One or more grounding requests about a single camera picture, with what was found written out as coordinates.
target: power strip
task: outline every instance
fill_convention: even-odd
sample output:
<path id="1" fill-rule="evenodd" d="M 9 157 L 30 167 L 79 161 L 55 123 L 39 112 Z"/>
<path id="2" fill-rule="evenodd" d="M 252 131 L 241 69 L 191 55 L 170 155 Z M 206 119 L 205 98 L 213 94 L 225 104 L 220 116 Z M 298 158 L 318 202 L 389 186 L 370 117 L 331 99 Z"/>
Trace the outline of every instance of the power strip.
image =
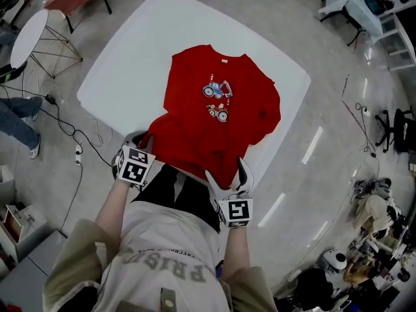
<path id="1" fill-rule="evenodd" d="M 81 166 L 81 154 L 83 150 L 79 144 L 75 147 L 75 163 L 78 166 Z"/>

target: jeans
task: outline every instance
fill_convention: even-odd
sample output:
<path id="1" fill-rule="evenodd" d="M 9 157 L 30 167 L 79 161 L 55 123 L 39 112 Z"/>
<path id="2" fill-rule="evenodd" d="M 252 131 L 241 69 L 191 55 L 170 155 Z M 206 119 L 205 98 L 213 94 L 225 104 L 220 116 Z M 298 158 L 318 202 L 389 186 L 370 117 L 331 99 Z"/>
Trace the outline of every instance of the jeans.
<path id="1" fill-rule="evenodd" d="M 209 201 L 209 191 L 205 185 L 187 177 L 183 188 L 175 201 L 175 182 L 178 170 L 165 164 L 162 170 L 153 178 L 143 192 L 132 202 L 145 201 L 186 211 L 210 225 L 216 232 L 220 232 L 220 219 L 213 205 Z"/>
<path id="2" fill-rule="evenodd" d="M 17 37 L 18 35 L 9 26 L 4 25 L 0 27 L 0 45 L 11 46 Z"/>
<path id="3" fill-rule="evenodd" d="M 41 97 L 0 98 L 0 131 L 11 135 L 33 150 L 39 144 L 39 134 L 26 125 L 22 118 L 34 116 L 39 112 L 41 104 Z"/>

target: khaki jacket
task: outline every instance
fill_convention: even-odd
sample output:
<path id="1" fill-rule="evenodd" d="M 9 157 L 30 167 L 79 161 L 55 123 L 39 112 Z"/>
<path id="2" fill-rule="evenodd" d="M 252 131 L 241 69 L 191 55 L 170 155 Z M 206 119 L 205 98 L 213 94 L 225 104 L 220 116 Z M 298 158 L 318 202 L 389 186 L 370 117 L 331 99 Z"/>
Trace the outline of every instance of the khaki jacket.
<path id="1" fill-rule="evenodd" d="M 43 291 L 44 312 L 57 312 L 68 302 L 74 302 L 77 295 L 86 287 L 99 292 L 103 269 L 97 255 L 97 246 L 106 247 L 107 261 L 110 263 L 118 253 L 112 239 L 95 223 L 80 220 L 66 241 L 55 263 Z M 272 293 L 266 283 L 263 270 L 252 267 L 237 272 L 225 283 L 220 280 L 230 311 L 276 312 Z M 160 312 L 176 312 L 175 305 L 168 307 L 166 299 L 175 301 L 175 292 L 161 291 Z M 140 306 L 121 302 L 117 312 L 155 312 Z"/>

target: white t-shirt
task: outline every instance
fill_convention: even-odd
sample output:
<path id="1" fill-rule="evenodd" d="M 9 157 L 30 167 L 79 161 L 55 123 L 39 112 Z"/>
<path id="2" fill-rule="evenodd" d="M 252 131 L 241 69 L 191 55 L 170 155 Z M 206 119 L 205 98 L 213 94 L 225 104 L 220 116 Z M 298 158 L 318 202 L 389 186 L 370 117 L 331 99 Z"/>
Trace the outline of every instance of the white t-shirt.
<path id="1" fill-rule="evenodd" d="M 378 195 L 370 195 L 365 202 L 365 210 L 372 216 L 374 222 L 372 224 L 373 232 L 385 230 L 393 225 L 391 217 L 387 214 L 387 201 Z"/>
<path id="2" fill-rule="evenodd" d="M 159 311 L 162 288 L 175 291 L 177 311 L 229 311 L 215 276 L 218 249 L 218 233 L 198 217 L 130 203 L 120 252 L 104 271 L 96 311 L 115 311 L 122 300 Z"/>

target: person in jeans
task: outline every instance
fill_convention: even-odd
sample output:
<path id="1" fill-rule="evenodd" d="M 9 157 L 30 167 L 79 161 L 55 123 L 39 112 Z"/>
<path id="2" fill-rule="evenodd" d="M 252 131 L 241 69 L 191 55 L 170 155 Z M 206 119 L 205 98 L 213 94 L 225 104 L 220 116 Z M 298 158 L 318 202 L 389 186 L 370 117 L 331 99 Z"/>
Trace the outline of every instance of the person in jeans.
<path id="1" fill-rule="evenodd" d="M 217 278 L 218 213 L 191 177 L 178 191 L 178 174 L 164 164 L 131 203 L 131 184 L 116 178 L 95 222 L 80 220 L 61 250 L 45 312 L 277 312 L 245 227 L 229 230 Z"/>
<path id="2" fill-rule="evenodd" d="M 1 24 L 0 22 L 0 46 L 2 45 L 13 46 L 17 37 L 18 37 L 17 31 L 13 30 L 9 24 L 5 22 Z"/>
<path id="3" fill-rule="evenodd" d="M 0 131 L 25 144 L 30 150 L 31 159 L 39 153 L 40 134 L 22 118 L 31 117 L 35 121 L 41 105 L 42 97 L 0 98 Z"/>

